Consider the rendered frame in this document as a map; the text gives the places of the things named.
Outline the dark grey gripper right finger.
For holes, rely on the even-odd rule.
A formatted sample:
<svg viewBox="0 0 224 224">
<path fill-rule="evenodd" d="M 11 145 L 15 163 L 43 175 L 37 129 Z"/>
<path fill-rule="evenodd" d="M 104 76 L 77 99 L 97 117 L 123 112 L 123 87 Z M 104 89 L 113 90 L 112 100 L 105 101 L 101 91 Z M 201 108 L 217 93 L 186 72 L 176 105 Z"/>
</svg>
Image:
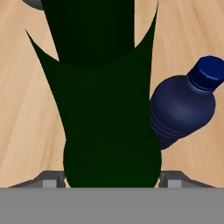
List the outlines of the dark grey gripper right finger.
<svg viewBox="0 0 224 224">
<path fill-rule="evenodd" d="M 161 171 L 159 188 L 213 188 L 212 185 L 188 178 L 182 171 Z"/>
</svg>

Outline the dark green glass bottle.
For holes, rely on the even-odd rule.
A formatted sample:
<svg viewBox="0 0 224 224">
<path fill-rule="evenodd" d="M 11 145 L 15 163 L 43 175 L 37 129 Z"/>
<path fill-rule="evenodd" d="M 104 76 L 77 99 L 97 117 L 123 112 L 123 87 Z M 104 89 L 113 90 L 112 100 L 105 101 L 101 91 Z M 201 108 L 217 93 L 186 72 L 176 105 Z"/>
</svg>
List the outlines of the dark green glass bottle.
<svg viewBox="0 0 224 224">
<path fill-rule="evenodd" d="M 58 56 L 34 48 L 66 135 L 71 187 L 153 187 L 161 152 L 150 124 L 150 28 L 134 42 L 135 0 L 36 0 Z"/>
</svg>

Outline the dark blue plastic bottle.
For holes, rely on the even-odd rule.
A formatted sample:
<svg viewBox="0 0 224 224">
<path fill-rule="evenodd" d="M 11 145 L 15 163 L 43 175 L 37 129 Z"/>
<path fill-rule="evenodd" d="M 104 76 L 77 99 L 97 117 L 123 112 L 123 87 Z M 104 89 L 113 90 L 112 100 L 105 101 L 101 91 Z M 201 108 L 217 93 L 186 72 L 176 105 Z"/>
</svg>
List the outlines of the dark blue plastic bottle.
<svg viewBox="0 0 224 224">
<path fill-rule="evenodd" d="M 224 83 L 224 60 L 200 58 L 185 75 L 163 80 L 150 98 L 150 126 L 164 150 L 207 125 L 215 111 L 214 91 Z"/>
</svg>

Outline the grey round object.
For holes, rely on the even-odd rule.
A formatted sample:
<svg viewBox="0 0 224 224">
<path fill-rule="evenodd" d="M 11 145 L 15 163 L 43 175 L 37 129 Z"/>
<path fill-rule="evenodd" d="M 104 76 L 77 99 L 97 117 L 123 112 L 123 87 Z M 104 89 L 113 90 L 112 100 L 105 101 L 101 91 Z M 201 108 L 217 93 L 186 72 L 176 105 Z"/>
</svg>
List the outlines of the grey round object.
<svg viewBox="0 0 224 224">
<path fill-rule="evenodd" d="M 41 3 L 41 0 L 22 0 L 25 4 L 31 6 L 32 8 L 36 10 L 43 10 L 43 6 Z"/>
</svg>

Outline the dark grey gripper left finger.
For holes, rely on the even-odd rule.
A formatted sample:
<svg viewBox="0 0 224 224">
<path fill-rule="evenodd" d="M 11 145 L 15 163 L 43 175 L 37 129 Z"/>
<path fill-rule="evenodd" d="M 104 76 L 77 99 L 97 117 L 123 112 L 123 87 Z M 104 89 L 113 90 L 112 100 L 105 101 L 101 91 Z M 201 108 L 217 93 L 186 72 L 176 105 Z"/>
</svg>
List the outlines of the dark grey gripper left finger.
<svg viewBox="0 0 224 224">
<path fill-rule="evenodd" d="M 13 188 L 65 188 L 65 178 L 66 176 L 63 171 L 42 171 L 36 178 L 16 184 Z"/>
</svg>

